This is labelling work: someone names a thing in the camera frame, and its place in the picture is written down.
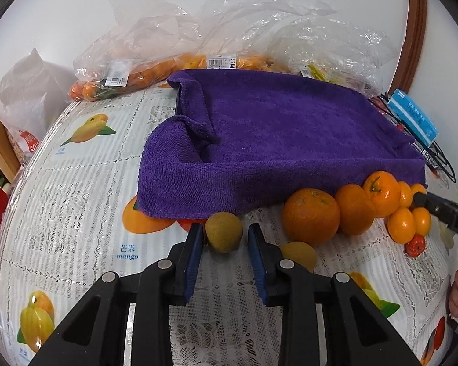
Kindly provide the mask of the small glossy mandarin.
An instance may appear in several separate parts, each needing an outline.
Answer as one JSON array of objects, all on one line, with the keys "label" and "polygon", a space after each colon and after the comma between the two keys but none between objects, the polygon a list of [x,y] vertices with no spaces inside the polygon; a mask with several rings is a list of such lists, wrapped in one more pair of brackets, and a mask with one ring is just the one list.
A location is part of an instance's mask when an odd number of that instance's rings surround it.
[{"label": "small glossy mandarin", "polygon": [[404,181],[399,181],[398,184],[400,187],[400,207],[409,208],[413,199],[412,190]]},{"label": "small glossy mandarin", "polygon": [[432,218],[430,212],[424,207],[417,207],[412,210],[416,234],[426,237],[431,229]]},{"label": "small glossy mandarin", "polygon": [[400,207],[386,218],[387,231],[395,243],[405,245],[416,233],[416,224],[412,212]]}]

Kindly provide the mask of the small red fruit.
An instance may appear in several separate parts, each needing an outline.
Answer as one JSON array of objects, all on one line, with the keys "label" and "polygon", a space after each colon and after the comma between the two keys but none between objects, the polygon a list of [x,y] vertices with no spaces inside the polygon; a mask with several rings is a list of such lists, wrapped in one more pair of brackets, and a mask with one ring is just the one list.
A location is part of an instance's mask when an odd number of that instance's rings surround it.
[{"label": "small red fruit", "polygon": [[417,258],[426,249],[426,240],[422,235],[414,235],[414,237],[405,245],[405,252],[411,258]]}]

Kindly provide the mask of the orange with stem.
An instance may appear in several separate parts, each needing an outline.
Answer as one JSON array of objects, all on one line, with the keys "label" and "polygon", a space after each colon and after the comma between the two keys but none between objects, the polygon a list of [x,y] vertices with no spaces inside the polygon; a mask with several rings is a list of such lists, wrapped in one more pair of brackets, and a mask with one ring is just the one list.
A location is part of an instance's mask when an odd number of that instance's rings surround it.
[{"label": "orange with stem", "polygon": [[376,217],[388,217],[400,207],[400,185],[392,174],[374,172],[365,180],[362,188],[374,206]]}]

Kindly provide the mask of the medium orange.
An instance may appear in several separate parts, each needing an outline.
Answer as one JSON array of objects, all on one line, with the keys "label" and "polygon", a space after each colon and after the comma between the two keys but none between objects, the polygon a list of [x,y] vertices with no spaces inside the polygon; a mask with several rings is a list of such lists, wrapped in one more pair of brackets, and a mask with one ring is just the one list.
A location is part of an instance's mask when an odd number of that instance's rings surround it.
[{"label": "medium orange", "polygon": [[334,198],[340,209],[340,229],[345,235],[359,236],[370,229],[376,213],[362,187],[344,185],[337,190]]}]

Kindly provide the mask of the large orange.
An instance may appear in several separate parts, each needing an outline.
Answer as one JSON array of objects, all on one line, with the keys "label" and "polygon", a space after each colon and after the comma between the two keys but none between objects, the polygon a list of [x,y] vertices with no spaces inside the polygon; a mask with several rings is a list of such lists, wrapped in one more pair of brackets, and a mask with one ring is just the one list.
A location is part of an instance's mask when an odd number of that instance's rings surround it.
[{"label": "large orange", "polygon": [[290,240],[317,247],[337,233],[340,209],[330,194],[315,188],[303,188],[285,202],[281,221]]}]

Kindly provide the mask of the small brown-green longan fruit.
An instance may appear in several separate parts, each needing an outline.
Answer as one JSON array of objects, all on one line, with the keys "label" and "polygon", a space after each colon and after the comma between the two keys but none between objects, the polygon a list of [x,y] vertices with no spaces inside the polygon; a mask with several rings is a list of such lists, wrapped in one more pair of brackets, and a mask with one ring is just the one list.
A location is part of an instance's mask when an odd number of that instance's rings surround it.
[{"label": "small brown-green longan fruit", "polygon": [[218,212],[208,218],[205,232],[212,248],[222,254],[238,249],[243,236],[240,219],[230,212]]}]

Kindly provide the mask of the blue tissue pack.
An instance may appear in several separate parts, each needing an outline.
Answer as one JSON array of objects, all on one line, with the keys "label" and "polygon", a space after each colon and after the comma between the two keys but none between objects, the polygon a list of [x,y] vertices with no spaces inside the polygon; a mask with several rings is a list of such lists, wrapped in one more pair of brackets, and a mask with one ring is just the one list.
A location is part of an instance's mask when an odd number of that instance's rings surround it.
[{"label": "blue tissue pack", "polygon": [[426,147],[431,147],[438,136],[438,129],[413,99],[397,89],[390,97],[387,106],[406,124],[417,139]]}]

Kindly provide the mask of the clear bag of yellow fruit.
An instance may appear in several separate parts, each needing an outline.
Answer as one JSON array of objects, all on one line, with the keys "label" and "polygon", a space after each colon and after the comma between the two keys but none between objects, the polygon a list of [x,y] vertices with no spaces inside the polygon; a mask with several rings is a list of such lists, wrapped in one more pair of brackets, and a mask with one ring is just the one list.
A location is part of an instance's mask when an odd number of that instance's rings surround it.
[{"label": "clear bag of yellow fruit", "polygon": [[368,98],[383,92],[381,68],[397,57],[384,33],[324,16],[304,16],[280,28],[268,53],[296,74]]}]

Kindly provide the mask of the purple terry towel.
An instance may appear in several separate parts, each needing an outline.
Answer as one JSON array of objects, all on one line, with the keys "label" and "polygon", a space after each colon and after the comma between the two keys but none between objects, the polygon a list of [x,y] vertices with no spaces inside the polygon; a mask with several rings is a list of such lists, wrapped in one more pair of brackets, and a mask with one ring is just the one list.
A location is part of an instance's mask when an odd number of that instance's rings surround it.
[{"label": "purple terry towel", "polygon": [[148,136],[140,161],[137,202],[148,216],[244,214],[377,171],[425,181],[413,139],[350,88],[255,70],[183,70],[169,85],[175,113]]}]

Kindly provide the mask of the white plastic bag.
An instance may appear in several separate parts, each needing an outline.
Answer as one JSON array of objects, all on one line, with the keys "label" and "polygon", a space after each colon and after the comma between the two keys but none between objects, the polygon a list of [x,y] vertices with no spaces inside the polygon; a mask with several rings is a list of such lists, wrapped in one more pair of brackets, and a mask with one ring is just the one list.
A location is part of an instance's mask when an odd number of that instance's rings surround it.
[{"label": "white plastic bag", "polygon": [[70,101],[72,71],[33,49],[0,81],[0,121],[28,159]]}]

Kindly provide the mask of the clear bag of oranges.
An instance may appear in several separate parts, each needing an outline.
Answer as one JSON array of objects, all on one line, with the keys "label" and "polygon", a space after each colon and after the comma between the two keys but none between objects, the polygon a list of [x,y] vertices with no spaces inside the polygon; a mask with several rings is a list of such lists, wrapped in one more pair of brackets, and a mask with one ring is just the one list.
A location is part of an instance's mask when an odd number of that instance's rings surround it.
[{"label": "clear bag of oranges", "polygon": [[282,11],[256,2],[211,3],[191,15],[165,0],[108,0],[116,24],[73,61],[74,101],[137,92],[180,70],[238,69],[288,73],[265,45]]}]

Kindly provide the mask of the brown wooden door frame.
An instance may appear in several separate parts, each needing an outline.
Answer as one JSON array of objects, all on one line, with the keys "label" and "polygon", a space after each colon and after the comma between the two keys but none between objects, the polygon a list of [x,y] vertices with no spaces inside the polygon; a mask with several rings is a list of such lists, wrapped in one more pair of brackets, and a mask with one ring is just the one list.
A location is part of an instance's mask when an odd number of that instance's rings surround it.
[{"label": "brown wooden door frame", "polygon": [[428,1],[409,0],[405,40],[392,78],[389,93],[400,89],[409,92],[419,66],[427,27]]}]

